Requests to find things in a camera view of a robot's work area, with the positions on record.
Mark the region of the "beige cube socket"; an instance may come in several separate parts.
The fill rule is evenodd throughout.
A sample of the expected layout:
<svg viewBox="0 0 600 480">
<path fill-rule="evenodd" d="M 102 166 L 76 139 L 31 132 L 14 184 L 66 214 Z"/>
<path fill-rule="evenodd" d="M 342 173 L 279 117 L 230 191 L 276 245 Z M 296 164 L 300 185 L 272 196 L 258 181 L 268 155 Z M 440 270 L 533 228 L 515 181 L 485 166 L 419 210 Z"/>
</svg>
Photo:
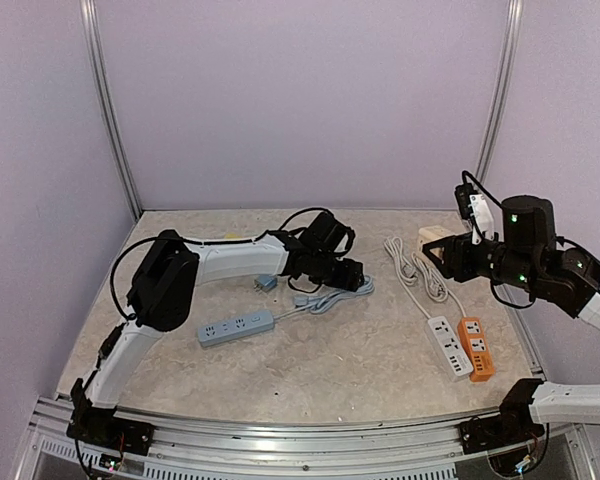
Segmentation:
<svg viewBox="0 0 600 480">
<path fill-rule="evenodd" d="M 451 230 L 441 226 L 441 225 L 431 225 L 420 227 L 418 230 L 418 248 L 421 253 L 423 253 L 423 246 L 430 242 L 434 242 L 440 240 L 445 237 L 453 236 L 454 232 Z"/>
</svg>

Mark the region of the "blue power strip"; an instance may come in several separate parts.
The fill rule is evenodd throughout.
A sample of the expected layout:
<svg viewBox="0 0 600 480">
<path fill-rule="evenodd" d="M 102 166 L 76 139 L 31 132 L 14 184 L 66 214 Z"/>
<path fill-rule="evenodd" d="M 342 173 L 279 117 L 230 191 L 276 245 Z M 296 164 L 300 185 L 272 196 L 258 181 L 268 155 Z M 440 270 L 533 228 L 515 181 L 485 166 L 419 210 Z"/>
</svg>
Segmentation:
<svg viewBox="0 0 600 480">
<path fill-rule="evenodd" d="M 198 341 L 203 348 L 238 340 L 273 330 L 275 319 L 270 310 L 239 315 L 198 328 Z"/>
</svg>

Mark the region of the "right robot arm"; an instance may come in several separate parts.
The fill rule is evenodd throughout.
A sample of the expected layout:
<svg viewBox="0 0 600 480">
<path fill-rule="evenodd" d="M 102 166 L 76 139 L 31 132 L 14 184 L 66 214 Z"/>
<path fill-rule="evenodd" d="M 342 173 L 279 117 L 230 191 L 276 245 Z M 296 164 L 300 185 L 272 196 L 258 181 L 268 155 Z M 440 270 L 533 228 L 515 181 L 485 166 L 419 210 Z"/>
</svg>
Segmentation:
<svg viewBox="0 0 600 480">
<path fill-rule="evenodd" d="M 423 254 L 446 279 L 484 277 L 493 286 L 523 290 L 573 319 L 600 331 L 600 261 L 584 247 L 557 235 L 552 203 L 517 195 L 500 204 L 502 238 L 479 225 L 423 245 Z M 537 378 L 518 381 L 502 400 L 491 426 L 503 444 L 530 425 L 600 424 L 600 385 L 565 385 Z"/>
</svg>

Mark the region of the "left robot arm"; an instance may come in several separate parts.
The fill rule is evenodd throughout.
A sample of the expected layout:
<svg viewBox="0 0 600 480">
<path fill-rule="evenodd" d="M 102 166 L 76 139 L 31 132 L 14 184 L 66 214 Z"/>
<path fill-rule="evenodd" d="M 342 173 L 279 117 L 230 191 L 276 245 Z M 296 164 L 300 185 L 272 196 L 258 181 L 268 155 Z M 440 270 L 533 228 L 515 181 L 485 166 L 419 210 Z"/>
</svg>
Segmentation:
<svg viewBox="0 0 600 480">
<path fill-rule="evenodd" d="M 82 430 L 101 445 L 113 443 L 120 424 L 113 415 L 122 390 L 145 354 L 164 334 L 188 319 L 198 285 L 252 275 L 306 277 L 317 287 L 356 292 L 363 265 L 348 258 L 354 230 L 325 208 L 304 227 L 269 229 L 240 239 L 193 239 L 167 229 L 144 239 L 149 249 L 134 273 L 120 321 L 101 344 L 88 375 L 70 397 L 82 413 Z"/>
</svg>

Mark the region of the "small blue plug adapter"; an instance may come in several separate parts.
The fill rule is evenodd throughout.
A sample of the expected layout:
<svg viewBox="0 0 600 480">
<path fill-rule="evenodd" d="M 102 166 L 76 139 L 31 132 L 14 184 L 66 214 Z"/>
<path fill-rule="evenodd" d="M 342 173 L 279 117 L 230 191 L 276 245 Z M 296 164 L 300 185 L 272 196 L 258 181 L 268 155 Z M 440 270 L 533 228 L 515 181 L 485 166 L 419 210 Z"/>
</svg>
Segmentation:
<svg viewBox="0 0 600 480">
<path fill-rule="evenodd" d="M 262 292 L 270 292 L 278 285 L 275 275 L 258 275 L 254 280 L 254 288 Z"/>
</svg>

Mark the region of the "orange power strip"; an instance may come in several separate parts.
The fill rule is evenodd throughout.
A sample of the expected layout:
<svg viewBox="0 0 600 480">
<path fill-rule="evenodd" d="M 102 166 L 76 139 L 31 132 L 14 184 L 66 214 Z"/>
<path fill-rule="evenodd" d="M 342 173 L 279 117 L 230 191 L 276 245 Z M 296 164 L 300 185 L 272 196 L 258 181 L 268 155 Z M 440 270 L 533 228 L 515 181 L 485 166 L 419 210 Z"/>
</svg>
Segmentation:
<svg viewBox="0 0 600 480">
<path fill-rule="evenodd" d="M 488 381 L 495 374 L 495 367 L 480 320 L 477 317 L 463 317 L 457 325 L 457 333 L 460 344 L 473 366 L 469 375 L 470 381 Z"/>
</svg>

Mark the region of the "white power strip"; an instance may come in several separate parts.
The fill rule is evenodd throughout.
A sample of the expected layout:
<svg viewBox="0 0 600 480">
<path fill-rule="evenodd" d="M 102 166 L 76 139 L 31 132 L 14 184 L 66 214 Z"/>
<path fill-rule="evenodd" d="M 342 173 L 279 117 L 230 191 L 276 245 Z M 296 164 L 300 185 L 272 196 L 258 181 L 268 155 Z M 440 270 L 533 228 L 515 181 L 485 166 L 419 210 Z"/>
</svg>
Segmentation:
<svg viewBox="0 0 600 480">
<path fill-rule="evenodd" d="M 447 318 L 438 316 L 428 319 L 425 333 L 451 381 L 467 379 L 473 372 L 473 365 Z"/>
</svg>

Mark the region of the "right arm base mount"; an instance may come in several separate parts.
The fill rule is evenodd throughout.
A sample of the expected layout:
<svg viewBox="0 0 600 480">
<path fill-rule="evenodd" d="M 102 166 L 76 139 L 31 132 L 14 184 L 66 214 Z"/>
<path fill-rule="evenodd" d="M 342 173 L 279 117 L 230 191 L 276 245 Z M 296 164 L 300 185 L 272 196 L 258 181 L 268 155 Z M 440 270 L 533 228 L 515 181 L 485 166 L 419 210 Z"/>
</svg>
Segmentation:
<svg viewBox="0 0 600 480">
<path fill-rule="evenodd" d="M 461 422 L 458 431 L 463 453 L 468 455 L 539 439 L 546 428 L 531 418 L 528 403 L 505 401 L 497 414 L 473 416 Z"/>
</svg>

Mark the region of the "aluminium front rail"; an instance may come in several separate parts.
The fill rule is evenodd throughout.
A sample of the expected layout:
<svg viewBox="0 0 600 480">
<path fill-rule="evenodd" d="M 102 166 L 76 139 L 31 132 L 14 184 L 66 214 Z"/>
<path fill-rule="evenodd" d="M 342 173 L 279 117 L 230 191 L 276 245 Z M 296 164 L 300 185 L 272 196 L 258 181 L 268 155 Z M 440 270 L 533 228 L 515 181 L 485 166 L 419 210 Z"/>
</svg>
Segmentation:
<svg viewBox="0 0 600 480">
<path fill-rule="evenodd" d="M 155 426 L 148 456 L 124 453 L 109 479 L 500 479 L 488 460 L 464 454 L 457 425 L 429 420 L 284 425 L 204 420 L 120 408 Z M 21 443 L 13 479 L 86 479 L 66 437 L 71 404 L 41 398 Z M 540 466 L 524 479 L 599 479 L 584 427 L 550 427 Z"/>
</svg>

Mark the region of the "right aluminium post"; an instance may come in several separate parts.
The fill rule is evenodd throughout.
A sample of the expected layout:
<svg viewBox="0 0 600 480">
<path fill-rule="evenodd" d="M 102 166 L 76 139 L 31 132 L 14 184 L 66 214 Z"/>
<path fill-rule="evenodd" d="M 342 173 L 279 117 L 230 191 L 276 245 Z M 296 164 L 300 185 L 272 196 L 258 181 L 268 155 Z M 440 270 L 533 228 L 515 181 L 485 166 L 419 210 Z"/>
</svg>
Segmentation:
<svg viewBox="0 0 600 480">
<path fill-rule="evenodd" d="M 486 128 L 481 143 L 478 163 L 474 172 L 484 183 L 492 164 L 499 130 L 506 109 L 511 77 L 514 70 L 516 51 L 523 17 L 523 0 L 510 0 L 506 16 L 505 31 L 497 68 L 494 91 L 491 99 Z"/>
</svg>

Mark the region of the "aluminium post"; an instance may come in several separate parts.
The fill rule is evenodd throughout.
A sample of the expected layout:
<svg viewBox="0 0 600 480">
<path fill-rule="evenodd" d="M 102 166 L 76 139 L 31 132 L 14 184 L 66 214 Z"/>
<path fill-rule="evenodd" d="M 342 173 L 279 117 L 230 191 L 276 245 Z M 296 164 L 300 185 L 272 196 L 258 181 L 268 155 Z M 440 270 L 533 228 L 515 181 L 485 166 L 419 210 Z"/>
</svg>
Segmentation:
<svg viewBox="0 0 600 480">
<path fill-rule="evenodd" d="M 523 17 L 523 0 L 510 0 L 506 16 L 505 31 L 497 68 L 494 91 L 491 99 L 486 128 L 481 143 L 478 163 L 474 172 L 484 183 L 492 164 L 499 130 L 506 109 L 511 77 L 514 70 L 516 51 Z"/>
<path fill-rule="evenodd" d="M 115 169 L 119 176 L 131 217 L 134 222 L 138 222 L 143 214 L 143 207 L 127 159 L 109 86 L 103 43 L 99 31 L 97 4 L 94 0 L 81 0 L 79 4 L 96 96 L 113 155 Z"/>
</svg>

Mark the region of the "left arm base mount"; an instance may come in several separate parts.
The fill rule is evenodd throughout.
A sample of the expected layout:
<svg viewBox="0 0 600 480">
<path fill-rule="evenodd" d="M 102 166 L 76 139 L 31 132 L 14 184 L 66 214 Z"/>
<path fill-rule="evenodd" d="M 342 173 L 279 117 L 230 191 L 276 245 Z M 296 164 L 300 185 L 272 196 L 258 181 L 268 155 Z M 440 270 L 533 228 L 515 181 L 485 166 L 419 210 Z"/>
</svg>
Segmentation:
<svg viewBox="0 0 600 480">
<path fill-rule="evenodd" d="M 88 399 L 74 403 L 67 436 L 88 445 L 147 456 L 155 427 L 116 416 L 116 409 L 93 407 Z"/>
</svg>

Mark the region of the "left aluminium post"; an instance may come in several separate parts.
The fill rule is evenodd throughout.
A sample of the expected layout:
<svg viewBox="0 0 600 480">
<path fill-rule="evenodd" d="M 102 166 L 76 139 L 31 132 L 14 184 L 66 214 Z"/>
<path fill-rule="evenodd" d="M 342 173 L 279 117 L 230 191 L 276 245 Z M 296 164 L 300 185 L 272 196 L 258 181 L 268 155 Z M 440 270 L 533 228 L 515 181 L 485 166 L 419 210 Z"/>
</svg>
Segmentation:
<svg viewBox="0 0 600 480">
<path fill-rule="evenodd" d="M 131 217 L 134 222 L 138 222 L 143 214 L 143 207 L 127 159 L 109 86 L 103 43 L 99 31 L 97 4 L 94 0 L 81 0 L 79 4 L 96 96 L 113 155 L 115 169 L 119 176 Z"/>
</svg>

